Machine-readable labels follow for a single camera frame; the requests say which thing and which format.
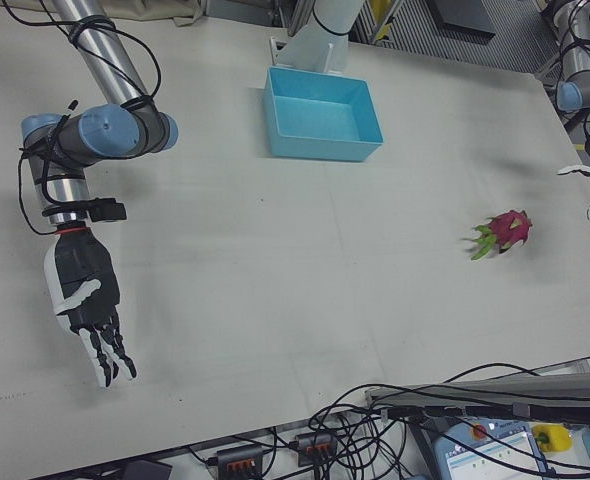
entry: black cable tie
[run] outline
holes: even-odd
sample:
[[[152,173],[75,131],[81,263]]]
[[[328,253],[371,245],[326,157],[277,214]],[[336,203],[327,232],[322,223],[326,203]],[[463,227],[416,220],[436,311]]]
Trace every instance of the black cable tie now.
[[[561,52],[559,52],[559,58],[563,60],[566,54],[571,50],[575,50],[576,48],[581,48],[585,50],[585,47],[590,47],[590,40],[578,38],[573,43],[564,48]]]
[[[68,41],[71,42],[75,48],[78,48],[79,36],[84,30],[92,28],[94,25],[108,25],[113,29],[115,28],[115,24],[110,18],[105,17],[104,15],[89,15],[88,17],[75,22],[68,32]]]
[[[150,95],[140,95],[139,97],[127,100],[126,102],[122,103],[120,107],[122,107],[125,110],[128,110],[129,112],[132,112],[134,110],[139,110],[140,108],[144,108],[152,104],[153,97],[151,97]]]
[[[330,28],[328,28],[326,25],[324,25],[319,17],[317,16],[317,13],[315,13],[315,5],[313,5],[313,18],[315,19],[315,21],[319,24],[320,27],[322,27],[324,30],[326,30],[328,33],[330,33],[331,35],[335,35],[336,37],[345,37],[347,36],[349,33],[351,33],[351,31],[349,30],[346,33],[339,33],[339,32],[334,32],[333,30],[331,30]]]

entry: pink dragon fruit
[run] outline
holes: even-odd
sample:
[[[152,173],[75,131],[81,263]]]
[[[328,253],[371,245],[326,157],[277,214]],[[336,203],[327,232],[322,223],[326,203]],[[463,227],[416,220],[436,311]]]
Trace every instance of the pink dragon fruit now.
[[[511,210],[491,218],[490,223],[486,225],[478,225],[475,230],[480,232],[480,236],[474,242],[480,246],[480,250],[473,255],[471,260],[479,260],[488,254],[495,245],[499,247],[501,254],[520,240],[526,242],[528,231],[532,226],[533,223],[524,210],[521,212]]]

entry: white tabletop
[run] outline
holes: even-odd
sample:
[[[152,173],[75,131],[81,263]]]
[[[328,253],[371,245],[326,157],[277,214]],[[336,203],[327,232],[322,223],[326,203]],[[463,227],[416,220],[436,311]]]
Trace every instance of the white tabletop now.
[[[261,104],[274,31],[119,25],[157,53],[181,137],[87,172],[129,213],[93,229],[139,376],[101,390],[52,314],[53,240],[23,223],[16,164],[22,118],[103,99],[55,29],[0,9],[0,479],[305,418],[362,382],[590,354],[590,182],[555,176],[577,158],[532,77],[351,45],[385,144],[364,164],[278,159]],[[25,198],[39,215],[30,182]],[[471,228],[522,208],[529,242],[471,262]]]

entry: silver arm tube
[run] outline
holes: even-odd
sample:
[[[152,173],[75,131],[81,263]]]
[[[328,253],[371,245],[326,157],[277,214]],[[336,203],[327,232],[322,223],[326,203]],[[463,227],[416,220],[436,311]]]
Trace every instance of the silver arm tube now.
[[[590,2],[575,0],[566,3],[557,11],[553,21],[558,29],[561,49],[566,52],[562,59],[564,80],[571,80],[582,72],[590,72],[590,51],[581,45],[566,51],[578,38],[590,42]]]
[[[590,108],[590,1],[561,1],[553,21],[562,51],[564,82],[557,90],[557,106],[571,112]],[[577,41],[589,42],[589,46]]]
[[[76,22],[93,15],[106,17],[104,8],[96,0],[53,0],[53,5],[61,19],[67,22]],[[107,62],[80,50],[80,54],[109,103],[121,105],[128,100],[140,97],[142,94],[147,94],[144,83],[116,34],[89,28],[80,34],[78,43],[92,54],[107,60],[122,70],[137,86],[135,88],[129,84]]]

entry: light blue tray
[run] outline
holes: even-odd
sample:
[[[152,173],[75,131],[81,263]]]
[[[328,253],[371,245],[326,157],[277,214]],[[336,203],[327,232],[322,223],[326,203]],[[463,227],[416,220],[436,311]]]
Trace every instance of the light blue tray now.
[[[361,162],[383,143],[363,80],[270,67],[264,110],[279,157]]]

